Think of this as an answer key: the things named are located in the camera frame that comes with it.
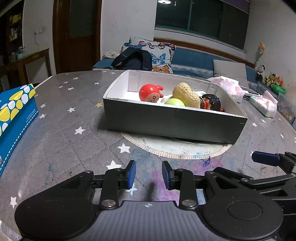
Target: metal screw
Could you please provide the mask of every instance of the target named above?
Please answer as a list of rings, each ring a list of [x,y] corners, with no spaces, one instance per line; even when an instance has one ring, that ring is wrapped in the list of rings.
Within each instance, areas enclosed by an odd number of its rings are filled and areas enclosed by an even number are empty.
[[[102,201],[102,205],[104,207],[113,207],[113,206],[115,206],[115,204],[116,204],[116,202],[112,199],[106,199],[106,200]]]
[[[194,207],[196,205],[196,202],[191,199],[186,199],[182,201],[182,205],[184,205],[185,207]]]

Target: white plastic bag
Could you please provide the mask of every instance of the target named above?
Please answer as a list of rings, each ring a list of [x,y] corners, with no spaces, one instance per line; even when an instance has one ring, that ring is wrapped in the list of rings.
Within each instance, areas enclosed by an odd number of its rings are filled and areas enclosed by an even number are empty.
[[[244,90],[239,86],[237,80],[233,80],[224,76],[209,78],[211,83],[222,87],[233,98],[234,101],[241,103],[244,97]]]

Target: cable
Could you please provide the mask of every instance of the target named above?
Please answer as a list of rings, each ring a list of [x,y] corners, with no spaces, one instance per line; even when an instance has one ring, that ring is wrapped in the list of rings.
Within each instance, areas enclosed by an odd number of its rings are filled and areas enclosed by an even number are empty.
[[[34,35],[35,35],[35,39],[34,39],[34,41],[35,41],[35,44],[38,45],[38,52],[39,52],[39,44],[38,44],[37,41],[36,41],[36,32],[34,33]]]

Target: wooden door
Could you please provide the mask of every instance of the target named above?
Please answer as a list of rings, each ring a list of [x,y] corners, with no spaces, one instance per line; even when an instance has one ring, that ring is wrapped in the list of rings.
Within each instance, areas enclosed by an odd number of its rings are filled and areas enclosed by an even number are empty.
[[[91,70],[100,60],[102,0],[54,0],[54,59],[58,73]]]

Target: yellow and white dot pattern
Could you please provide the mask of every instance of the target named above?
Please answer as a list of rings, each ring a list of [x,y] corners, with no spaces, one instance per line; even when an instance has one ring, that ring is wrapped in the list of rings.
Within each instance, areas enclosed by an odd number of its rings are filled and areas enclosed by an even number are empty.
[[[33,84],[15,88],[14,91],[16,91],[16,93],[12,94],[11,91],[7,91],[9,93],[8,96],[5,96],[5,92],[1,94],[0,136],[23,106],[36,94]]]

